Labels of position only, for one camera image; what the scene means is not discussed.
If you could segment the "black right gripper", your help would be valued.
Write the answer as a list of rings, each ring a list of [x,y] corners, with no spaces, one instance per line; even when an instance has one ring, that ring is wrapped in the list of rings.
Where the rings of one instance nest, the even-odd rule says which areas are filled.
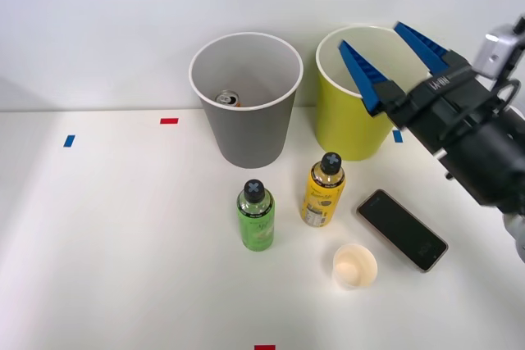
[[[498,79],[487,89],[468,60],[455,51],[400,21],[394,31],[434,76],[405,92],[343,40],[340,55],[367,113],[386,113],[432,154],[443,149],[450,157],[507,156],[509,81]]]

